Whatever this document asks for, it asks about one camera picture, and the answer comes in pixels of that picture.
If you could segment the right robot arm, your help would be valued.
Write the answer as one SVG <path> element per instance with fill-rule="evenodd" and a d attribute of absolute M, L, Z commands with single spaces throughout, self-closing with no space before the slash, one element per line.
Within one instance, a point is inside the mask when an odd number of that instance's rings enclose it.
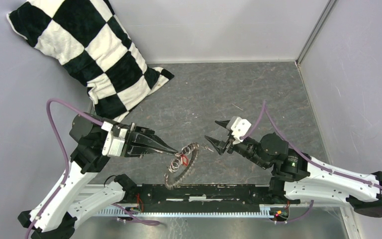
<path fill-rule="evenodd" d="M 216 124 L 229 131 L 228 138 L 205 139 L 219 155 L 236 152 L 263 169 L 271 169 L 267 190 L 271 204 L 334 202 L 349 205 L 360 215 L 382 218 L 382 171 L 363 174 L 334 167 L 298 152 L 276 133 L 268 133 L 259 141 L 243 139 L 251 124 L 240 117 L 217 120 Z"/>

